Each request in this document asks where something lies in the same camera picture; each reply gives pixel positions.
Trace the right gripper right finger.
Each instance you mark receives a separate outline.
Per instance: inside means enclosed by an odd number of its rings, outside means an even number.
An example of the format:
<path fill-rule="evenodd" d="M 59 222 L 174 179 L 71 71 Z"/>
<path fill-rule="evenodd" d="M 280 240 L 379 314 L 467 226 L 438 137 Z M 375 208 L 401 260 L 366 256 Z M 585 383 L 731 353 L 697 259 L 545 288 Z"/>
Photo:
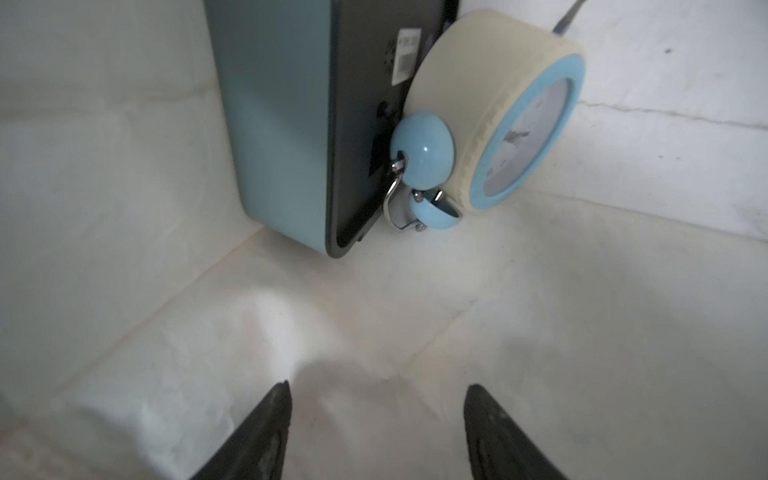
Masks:
<path fill-rule="evenodd" d="M 463 415 L 474 480 L 566 480 L 480 384 L 468 387 Z"/>

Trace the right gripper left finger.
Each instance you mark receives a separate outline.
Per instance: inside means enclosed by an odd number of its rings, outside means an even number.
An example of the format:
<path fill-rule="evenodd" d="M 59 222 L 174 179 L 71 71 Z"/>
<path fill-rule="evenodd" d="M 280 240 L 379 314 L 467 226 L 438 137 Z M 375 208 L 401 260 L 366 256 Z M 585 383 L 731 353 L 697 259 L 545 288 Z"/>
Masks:
<path fill-rule="evenodd" d="M 290 384 L 275 384 L 192 480 L 280 480 L 292 415 Z"/>

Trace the white canvas tote bag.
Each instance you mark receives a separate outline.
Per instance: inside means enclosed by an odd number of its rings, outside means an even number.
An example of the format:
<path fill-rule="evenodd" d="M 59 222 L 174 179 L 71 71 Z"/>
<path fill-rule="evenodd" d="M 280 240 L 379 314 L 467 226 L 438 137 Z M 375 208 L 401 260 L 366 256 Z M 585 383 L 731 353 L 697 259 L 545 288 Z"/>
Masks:
<path fill-rule="evenodd" d="M 466 479 L 485 386 L 574 479 L 767 475 L 767 5 L 589 1 L 530 178 L 331 259 L 239 199 L 199 1 L 1 5 L 1 475 Z"/>

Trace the blue twin bell alarm clock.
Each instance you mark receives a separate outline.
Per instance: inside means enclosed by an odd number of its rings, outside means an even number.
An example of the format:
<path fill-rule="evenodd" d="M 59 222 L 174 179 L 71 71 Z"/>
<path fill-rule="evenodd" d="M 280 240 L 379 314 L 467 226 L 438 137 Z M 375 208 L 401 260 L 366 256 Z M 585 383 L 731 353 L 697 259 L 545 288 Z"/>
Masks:
<path fill-rule="evenodd" d="M 582 6 L 551 30 L 493 9 L 447 28 L 416 71 L 389 142 L 382 214 L 394 229 L 452 228 L 535 171 L 580 97 L 585 55 L 565 34 Z"/>

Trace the grey green square clock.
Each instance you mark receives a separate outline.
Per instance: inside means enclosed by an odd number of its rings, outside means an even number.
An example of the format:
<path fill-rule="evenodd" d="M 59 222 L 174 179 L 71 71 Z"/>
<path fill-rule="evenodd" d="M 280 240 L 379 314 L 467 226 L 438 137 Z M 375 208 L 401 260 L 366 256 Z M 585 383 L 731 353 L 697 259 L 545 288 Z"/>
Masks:
<path fill-rule="evenodd" d="M 246 214 L 332 258 L 371 228 L 416 68 L 455 1 L 204 5 Z"/>

